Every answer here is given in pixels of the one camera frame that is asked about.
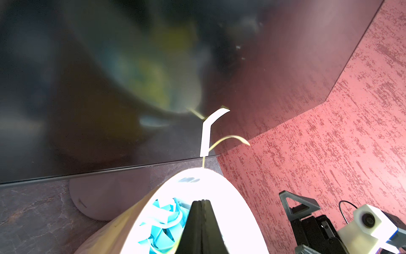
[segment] red textured wall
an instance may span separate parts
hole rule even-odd
[[[296,246],[282,190],[315,198],[337,229],[343,199],[406,221],[405,68],[406,1],[386,0],[325,103],[218,158],[270,253]]]

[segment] black cable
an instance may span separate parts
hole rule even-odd
[[[356,207],[353,203],[348,202],[347,200],[341,200],[340,202],[338,202],[338,208],[340,209],[341,215],[344,217],[344,220],[345,220],[345,221],[347,222],[347,224],[348,224],[348,221],[347,221],[346,217],[344,216],[343,211],[341,210],[341,203],[342,203],[342,202],[349,203],[350,205],[352,205],[353,207],[355,207],[355,209],[358,209],[358,207]]]

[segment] blue shredded paper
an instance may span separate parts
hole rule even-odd
[[[138,243],[150,245],[149,254],[164,254],[169,252],[175,242],[180,240],[190,210],[183,207],[177,198],[171,200],[157,199],[153,206],[155,217],[153,218],[154,224],[151,227],[151,235]]]

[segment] gray marble surface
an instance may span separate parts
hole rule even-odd
[[[149,167],[150,188],[191,167],[201,160]],[[222,174],[216,158],[206,168]],[[72,254],[106,223],[75,207],[67,180],[0,189],[0,254]]]

